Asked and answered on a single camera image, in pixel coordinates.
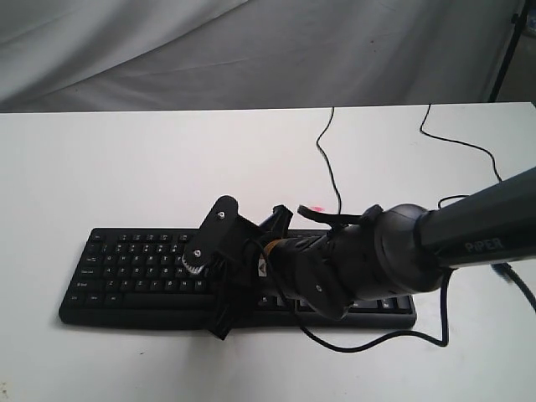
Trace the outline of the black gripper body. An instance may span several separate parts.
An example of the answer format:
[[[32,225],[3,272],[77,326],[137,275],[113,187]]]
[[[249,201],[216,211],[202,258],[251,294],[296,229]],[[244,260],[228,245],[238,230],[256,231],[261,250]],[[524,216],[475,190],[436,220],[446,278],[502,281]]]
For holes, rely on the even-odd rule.
[[[300,299],[296,255],[301,250],[298,232],[281,237],[253,227],[228,230],[211,250],[209,270],[215,294],[226,302],[252,302],[263,295]]]

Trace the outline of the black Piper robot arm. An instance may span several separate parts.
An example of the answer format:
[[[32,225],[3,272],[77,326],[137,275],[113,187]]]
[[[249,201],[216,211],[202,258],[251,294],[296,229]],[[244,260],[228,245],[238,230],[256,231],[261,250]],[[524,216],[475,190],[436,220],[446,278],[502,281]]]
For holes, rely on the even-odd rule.
[[[291,211],[275,206],[262,224],[220,198],[204,222],[212,256],[224,262],[209,331],[224,338],[264,295],[305,302],[329,320],[357,301],[445,292],[456,269],[535,255],[535,172],[519,175],[442,209],[374,205],[360,215],[303,217],[325,224],[322,235],[292,238]]]

